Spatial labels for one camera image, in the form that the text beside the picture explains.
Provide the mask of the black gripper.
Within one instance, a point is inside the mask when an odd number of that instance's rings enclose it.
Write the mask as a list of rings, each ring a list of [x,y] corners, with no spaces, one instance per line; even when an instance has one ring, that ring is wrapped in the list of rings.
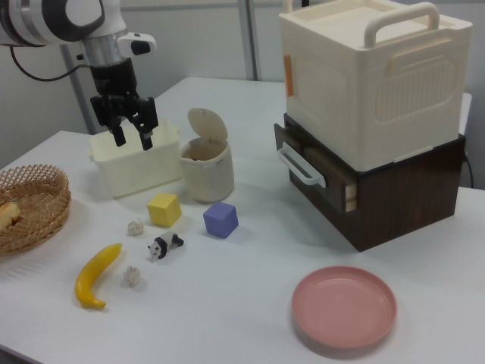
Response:
[[[158,126],[155,101],[152,97],[143,98],[137,92],[137,79],[131,59],[105,67],[91,67],[97,96],[90,101],[102,126],[106,126],[114,137],[116,146],[126,143],[120,122],[127,118],[139,132],[142,148],[147,151],[153,147],[152,130]]]

